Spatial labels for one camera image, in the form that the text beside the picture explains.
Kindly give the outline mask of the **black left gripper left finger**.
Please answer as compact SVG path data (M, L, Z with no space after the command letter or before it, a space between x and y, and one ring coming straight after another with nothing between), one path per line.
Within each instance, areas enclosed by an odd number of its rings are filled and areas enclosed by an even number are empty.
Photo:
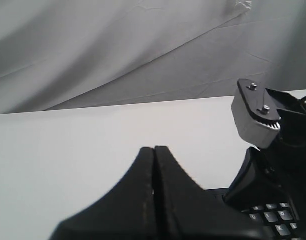
M100 200L62 221L52 240L154 240L154 151L140 149L123 178Z

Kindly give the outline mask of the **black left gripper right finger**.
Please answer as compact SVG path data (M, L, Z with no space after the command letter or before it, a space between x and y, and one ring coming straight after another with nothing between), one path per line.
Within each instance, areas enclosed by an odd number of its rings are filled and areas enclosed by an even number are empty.
M154 149L154 201L165 240L266 240L248 216L203 190L166 146Z

